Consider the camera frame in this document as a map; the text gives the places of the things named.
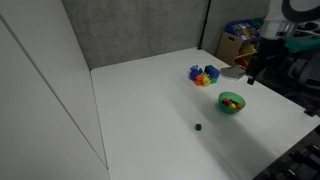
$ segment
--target yellow object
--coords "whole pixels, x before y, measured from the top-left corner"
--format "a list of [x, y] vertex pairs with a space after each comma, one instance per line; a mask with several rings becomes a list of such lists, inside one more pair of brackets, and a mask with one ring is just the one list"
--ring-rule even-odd
[[235, 104], [230, 104], [230, 105], [229, 105], [229, 108], [236, 109], [237, 107], [236, 107]]
[[202, 79], [202, 83], [203, 83], [204, 87], [208, 87], [210, 85], [211, 80], [207, 74], [204, 74], [203, 79]]
[[241, 54], [236, 56], [236, 59], [240, 59], [240, 58], [244, 58], [247, 56], [251, 56], [255, 53], [257, 53], [257, 51], [254, 49], [253, 45], [249, 44], [249, 45], [244, 45], [241, 48]]

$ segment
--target white tabletop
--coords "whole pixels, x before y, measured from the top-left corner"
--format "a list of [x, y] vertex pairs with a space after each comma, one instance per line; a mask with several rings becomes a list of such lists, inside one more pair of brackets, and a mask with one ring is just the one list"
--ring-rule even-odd
[[[92, 71], [111, 180], [251, 179], [320, 123], [246, 77], [196, 87], [195, 64], [227, 67], [192, 48]], [[246, 107], [222, 113], [224, 91]]]

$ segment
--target red object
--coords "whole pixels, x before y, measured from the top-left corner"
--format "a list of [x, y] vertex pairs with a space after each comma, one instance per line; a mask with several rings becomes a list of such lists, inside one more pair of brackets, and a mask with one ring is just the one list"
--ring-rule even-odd
[[236, 108], [237, 108], [237, 109], [242, 109], [243, 106], [242, 106], [241, 104], [237, 104]]
[[202, 86], [202, 81], [196, 80], [196, 81], [194, 81], [194, 84], [196, 86]]
[[236, 63], [247, 68], [248, 67], [248, 63], [246, 60], [244, 60], [243, 58], [242, 59], [236, 59]]
[[200, 75], [198, 75], [198, 76], [196, 77], [196, 80], [198, 80], [198, 81], [202, 81], [202, 79], [203, 79], [203, 75], [202, 75], [202, 74], [200, 74]]

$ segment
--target green bowl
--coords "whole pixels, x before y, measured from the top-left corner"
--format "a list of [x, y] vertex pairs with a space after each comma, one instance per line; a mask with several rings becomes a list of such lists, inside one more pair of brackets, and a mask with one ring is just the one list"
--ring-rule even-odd
[[220, 109], [221, 109], [223, 112], [227, 113], [227, 114], [237, 113], [237, 112], [241, 111], [243, 108], [242, 108], [242, 109], [232, 109], [232, 108], [229, 108], [228, 106], [226, 106], [226, 105], [224, 105], [224, 104], [222, 103], [222, 100], [223, 100], [224, 98], [232, 99], [232, 100], [238, 102], [239, 104], [241, 104], [241, 105], [243, 106], [243, 108], [246, 106], [246, 101], [245, 101], [240, 95], [238, 95], [238, 94], [236, 94], [236, 93], [233, 93], [233, 92], [223, 92], [223, 93], [220, 93], [220, 94], [219, 94], [219, 102], [218, 102], [218, 104], [219, 104]]

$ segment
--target blue object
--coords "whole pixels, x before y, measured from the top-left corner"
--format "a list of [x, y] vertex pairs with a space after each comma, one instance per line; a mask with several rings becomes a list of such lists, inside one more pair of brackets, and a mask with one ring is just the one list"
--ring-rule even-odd
[[214, 68], [212, 65], [205, 67], [204, 72], [210, 76], [211, 79], [217, 79], [219, 77], [220, 71]]
[[200, 74], [201, 74], [201, 72], [199, 70], [197, 70], [197, 69], [196, 70], [191, 70], [190, 79], [195, 81], [197, 76], [200, 75]]
[[198, 65], [193, 65], [191, 68], [190, 68], [190, 71], [192, 70], [198, 70], [199, 66]]
[[228, 103], [228, 102], [222, 101], [222, 104], [224, 104], [224, 105], [226, 105], [226, 106], [229, 106], [229, 103]]

